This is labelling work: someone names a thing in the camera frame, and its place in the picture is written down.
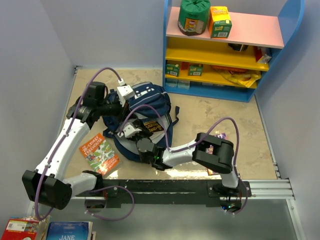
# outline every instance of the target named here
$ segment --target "yellow shelf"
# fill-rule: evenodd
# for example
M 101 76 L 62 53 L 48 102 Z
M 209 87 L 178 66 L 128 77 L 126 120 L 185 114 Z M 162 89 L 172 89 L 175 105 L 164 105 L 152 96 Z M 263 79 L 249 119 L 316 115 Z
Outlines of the yellow shelf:
M 235 51 L 224 42 L 169 37 L 166 60 L 268 71 L 268 64 L 256 63 L 253 46 Z
M 186 70 L 181 70 L 179 76 L 172 76 L 172 75 L 166 74 L 165 78 L 246 88 L 244 86 L 241 86 L 239 84 L 226 80 L 218 72 L 213 70 L 209 65 L 203 65 L 203 73 L 201 76 L 189 76 L 188 70 L 186 69 Z M 250 88 L 256 89 L 257 83 L 255 82 L 254 84 L 252 84 Z

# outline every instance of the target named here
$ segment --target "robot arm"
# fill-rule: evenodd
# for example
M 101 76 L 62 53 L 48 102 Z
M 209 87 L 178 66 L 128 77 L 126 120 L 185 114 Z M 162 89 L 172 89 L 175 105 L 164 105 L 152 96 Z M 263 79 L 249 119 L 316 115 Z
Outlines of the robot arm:
M 208 135 L 200 144 L 192 146 L 205 133 L 198 133 L 195 140 L 170 149 L 159 148 L 147 138 L 136 144 L 142 162 L 150 163 L 158 170 L 174 168 L 177 165 L 196 162 L 216 173 L 219 173 L 224 188 L 236 189 L 239 178 L 233 166 L 234 144 L 231 141 Z M 207 152 L 213 147 L 213 153 Z
M 93 82 L 83 98 L 83 104 L 76 114 L 71 130 L 66 133 L 71 117 L 76 109 L 76 102 L 67 114 L 63 129 L 52 146 L 51 150 L 34 171 L 25 171 L 22 182 L 31 201 L 35 201 L 36 191 L 40 177 L 48 166 L 48 158 L 63 136 L 66 136 L 63 144 L 55 152 L 51 164 L 45 173 L 39 195 L 39 203 L 62 210 L 70 199 L 85 191 L 100 189 L 103 186 L 102 175 L 86 170 L 78 176 L 64 179 L 66 169 L 74 155 L 79 143 L 87 135 L 93 124 L 101 116 L 116 116 L 123 119 L 124 113 L 128 112 L 126 100 L 134 96 L 134 91 L 128 85 L 121 84 L 117 88 L 118 101 L 107 102 L 105 97 L 106 86 L 101 82 Z M 196 141 L 202 138 L 204 133 L 199 133 L 195 140 L 170 150 L 159 148 L 148 138 L 143 128 L 129 122 L 126 126 L 132 131 L 126 131 L 122 137 L 132 139 L 134 137 L 140 155 L 141 162 L 151 164 L 152 167 L 164 171 L 179 164 L 195 161 L 200 165 L 221 174 L 222 186 L 216 191 L 222 193 L 227 190 L 236 190 L 239 179 L 233 167 L 233 143 L 214 136 L 207 136 L 200 144 L 191 147 Z M 206 152 L 207 148 L 213 147 L 213 154 Z

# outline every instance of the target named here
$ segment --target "book title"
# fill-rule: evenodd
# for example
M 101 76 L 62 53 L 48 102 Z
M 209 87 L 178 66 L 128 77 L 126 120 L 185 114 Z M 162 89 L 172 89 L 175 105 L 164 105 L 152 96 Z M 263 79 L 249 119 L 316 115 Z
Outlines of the book title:
M 59 240 L 76 240 L 75 235 L 62 235 Z
M 87 156 L 89 153 L 94 152 L 103 141 L 102 135 L 98 134 L 90 142 L 81 147 L 81 152 Z

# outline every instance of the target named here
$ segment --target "floor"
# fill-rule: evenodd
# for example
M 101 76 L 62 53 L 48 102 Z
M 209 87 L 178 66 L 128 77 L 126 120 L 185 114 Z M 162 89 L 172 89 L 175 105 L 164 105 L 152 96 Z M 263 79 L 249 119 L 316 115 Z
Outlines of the floor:
M 68 108 L 72 106 L 82 94 L 87 82 L 97 70 L 98 69 L 78 70 Z M 126 83 L 130 85 L 141 82 L 153 82 L 154 84 L 162 85 L 162 70 L 160 69 L 119 69 L 118 73 Z M 106 83 L 109 89 L 115 89 L 118 86 L 117 78 L 111 71 L 102 72 L 95 80 Z M 240 132 L 237 169 L 241 178 L 245 180 L 277 179 L 266 135 L 254 98 L 249 103 L 242 103 L 180 94 L 169 94 L 169 96 L 172 107 L 180 107 L 180 121 L 173 129 L 173 147 L 190 142 L 196 137 L 197 133 L 207 132 L 212 124 L 220 118 L 230 116 L 235 119 Z M 103 121 L 100 119 L 95 123 L 80 145 L 89 141 L 96 134 L 102 133 L 105 128 Z M 230 121 L 222 122 L 212 133 L 226 133 L 227 138 L 233 143 L 236 143 L 235 129 Z M 112 140 L 107 139 L 107 141 L 119 155 L 121 165 L 109 176 L 105 176 L 105 178 L 160 180 L 219 178 L 218 175 L 208 176 L 207 170 L 204 167 L 193 162 L 182 164 L 174 169 L 158 171 L 150 165 L 127 160 L 118 152 Z M 90 166 L 85 158 L 79 150 L 76 150 L 65 177 L 73 177 L 89 169 Z

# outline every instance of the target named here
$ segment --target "book cover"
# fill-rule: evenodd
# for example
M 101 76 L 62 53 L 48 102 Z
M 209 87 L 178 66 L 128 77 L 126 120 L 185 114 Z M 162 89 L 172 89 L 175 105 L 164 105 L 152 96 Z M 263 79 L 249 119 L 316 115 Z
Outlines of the book cover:
M 82 145 L 79 150 L 92 169 L 102 175 L 110 173 L 120 163 L 118 155 L 101 133 Z
M 44 240 L 50 218 L 39 221 L 34 216 L 11 217 L 1 240 Z
M 49 224 L 46 240 L 91 240 L 92 222 L 56 221 Z
M 220 139 L 227 139 L 227 135 L 225 133 L 221 133 L 221 134 L 216 134 L 214 135 L 215 137 L 218 137 Z M 213 154 L 214 153 L 214 146 L 210 145 L 210 147 L 208 147 L 206 150 L 205 150 L 206 153 L 208 154 Z M 212 176 L 212 175 L 219 175 L 220 173 L 218 172 L 215 172 L 215 171 L 212 171 L 210 169 L 206 169 L 206 171 L 208 172 L 208 175 L 209 176 Z

